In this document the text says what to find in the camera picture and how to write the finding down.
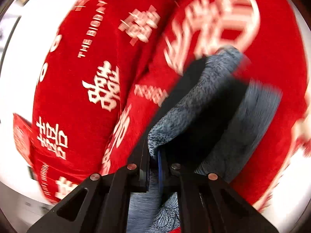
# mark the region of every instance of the metal screw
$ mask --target metal screw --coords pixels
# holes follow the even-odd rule
[[[128,170],[135,170],[137,166],[135,164],[128,164]]]
[[[93,173],[90,177],[91,180],[99,180],[100,175],[98,173]]]
[[[210,173],[210,174],[208,175],[208,178],[209,178],[210,180],[217,180],[217,179],[218,179],[218,175],[215,174],[215,173]]]
[[[178,164],[178,163],[173,163],[173,164],[172,164],[172,168],[173,168],[174,170],[179,170],[179,169],[180,169],[180,164]]]

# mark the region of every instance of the gray fabric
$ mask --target gray fabric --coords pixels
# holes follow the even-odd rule
[[[267,131],[279,103],[280,94],[252,82],[228,129],[195,172],[202,175],[214,172],[226,182],[231,182],[245,166]],[[175,208],[170,214],[177,213],[177,193],[165,202],[147,233],[169,232],[180,226],[179,221],[162,225],[162,221],[158,219],[166,214],[163,211],[165,208]]]
[[[127,232],[145,232],[159,211],[161,194],[159,192],[158,174],[150,171],[149,178],[149,191],[147,194],[131,194]]]
[[[206,68],[196,86],[150,130],[148,148],[151,157],[157,157],[158,146],[171,141],[189,126],[237,68],[242,56],[231,47],[207,58]]]
[[[157,148],[189,126],[231,76],[242,57],[231,47],[207,58],[197,85],[150,130],[148,147],[151,157],[156,159]],[[196,172],[204,175],[215,172],[230,182],[249,160],[279,102],[277,92],[251,83],[228,129]],[[159,209],[161,195],[157,181],[157,174],[151,171],[150,191],[131,196],[127,233],[169,232],[179,227],[177,195],[173,194]]]

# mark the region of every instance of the fluffy gray cloth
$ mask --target fluffy gray cloth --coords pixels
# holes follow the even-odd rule
[[[157,148],[168,143],[189,126],[237,68],[243,55],[227,48],[207,58],[196,86],[174,106],[148,134],[150,156],[157,157]],[[215,172],[230,182],[238,175],[265,134],[280,102],[276,91],[251,83],[228,129],[196,173]],[[157,173],[150,171],[147,194],[132,194],[127,233],[162,233],[179,227],[177,194],[159,208],[161,194]]]

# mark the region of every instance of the red pillow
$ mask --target red pillow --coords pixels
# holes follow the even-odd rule
[[[72,6],[42,67],[33,107],[32,163],[48,199],[59,201],[72,182],[99,171],[130,87],[175,6],[172,0]]]
[[[150,95],[169,94],[191,61],[231,44],[251,60],[237,71],[237,77],[261,81],[283,93],[268,131],[231,183],[259,209],[289,153],[291,129],[306,110],[307,66],[295,16],[286,0],[181,0],[178,4],[148,65],[149,72],[130,91],[112,139],[122,143],[108,146],[102,173],[115,172],[126,164],[158,109]]]

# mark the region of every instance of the red fabric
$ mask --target red fabric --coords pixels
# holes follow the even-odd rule
[[[32,167],[31,160],[31,124],[17,114],[13,114],[13,137],[16,149]]]
[[[58,201],[55,194],[59,193],[60,177],[67,179],[61,183],[73,188],[72,182],[78,184],[93,172],[112,173],[125,165],[140,135],[189,63],[202,54],[213,54],[224,44],[233,44],[251,60],[250,65],[237,71],[237,77],[259,80],[283,93],[267,133],[231,183],[249,203],[260,199],[281,168],[289,150],[291,128],[306,107],[304,50],[287,1],[181,0],[168,24],[174,6],[172,0],[103,1],[108,3],[104,6],[104,19],[86,57],[78,58],[77,54],[96,14],[98,0],[90,0],[81,5],[85,7],[80,11],[75,8],[68,14],[58,33],[62,38],[48,54],[47,69],[43,67],[42,81],[38,81],[32,124],[33,164],[46,197]],[[120,20],[125,20],[134,9],[147,11],[150,5],[161,17],[158,28],[152,29],[149,42],[137,41],[132,46],[131,37],[118,29]],[[211,38],[212,33],[217,33],[216,23],[220,21],[213,16],[206,22],[217,11],[227,19],[223,24],[225,29],[220,29],[219,38]],[[232,13],[242,14],[250,27],[240,29],[246,21],[237,23],[232,18],[230,21]],[[203,26],[207,26],[205,36],[201,34]],[[201,49],[196,48],[198,43],[202,43]],[[97,67],[105,60],[110,62],[112,71],[119,68],[120,103],[117,101],[111,112],[100,103],[91,103],[82,85],[82,81],[94,84]],[[59,130],[68,136],[68,148],[63,149],[66,160],[41,146],[36,126],[39,117],[52,127],[59,124]]]
[[[178,75],[172,73],[164,57],[164,50],[168,50],[167,40],[172,44],[175,39],[184,40],[185,7],[194,0],[182,0],[176,9],[170,23],[164,31],[162,39],[157,44],[152,63],[149,64],[149,73],[145,74],[137,84],[169,90],[176,82]],[[306,91],[307,67],[304,56],[299,29],[294,14],[286,0],[255,0],[260,13],[260,26],[258,32],[253,34],[245,42],[236,43],[240,50],[252,61],[247,67],[241,67],[236,76],[245,80],[254,79],[279,88],[282,93],[282,101],[276,112],[267,133],[257,147],[255,153],[231,183],[249,203],[255,203],[269,187],[273,178],[280,170],[291,142],[291,128],[295,121],[302,117],[306,104],[304,94]],[[221,0],[216,0],[217,7]],[[242,4],[243,0],[237,0],[236,4]],[[222,38],[235,39],[239,32],[227,27]],[[184,62],[184,69],[195,59],[193,54],[197,45],[199,33],[192,36],[188,55]],[[219,46],[211,46],[207,54],[214,53]],[[149,100],[135,93],[135,88],[128,97],[130,124],[123,135],[121,145],[116,148],[108,148],[110,154],[109,173],[116,171],[124,165],[131,148],[137,142],[140,134],[150,121],[150,117],[158,108]]]
[[[181,233],[180,227],[175,230],[172,230],[170,233]]]
[[[132,38],[126,30],[118,29],[121,20],[126,22],[129,12],[135,9],[148,11],[150,6],[156,9],[160,20],[151,28],[146,43],[138,40],[132,46]],[[99,171],[105,146],[124,109],[129,89],[135,78],[144,71],[174,6],[172,0],[78,0],[60,25],[46,57],[48,65],[43,66],[35,91],[32,123],[35,134],[34,168],[35,172],[40,173],[43,166],[49,166],[45,182],[50,199],[58,201],[53,194],[58,188],[55,181],[60,177],[79,183]],[[87,35],[88,30],[93,30],[91,34],[96,35]],[[85,57],[78,57],[79,52]],[[119,70],[120,87],[120,92],[115,94],[120,100],[113,98],[116,106],[111,111],[103,108],[100,101],[96,104],[90,102],[88,88],[84,86],[94,85],[94,76],[105,79],[99,76],[98,67],[109,66],[109,63],[111,72],[106,80],[114,80],[113,87],[118,87],[117,75],[112,72]],[[43,143],[42,146],[38,139],[40,129],[36,125],[40,123],[40,117],[42,125],[49,123],[56,129],[58,124],[58,132],[63,131],[67,136],[68,148],[59,146],[60,149],[56,147],[56,152],[53,152],[47,148],[49,145],[46,147]],[[60,138],[66,145],[65,137]],[[40,174],[38,180],[42,185]]]

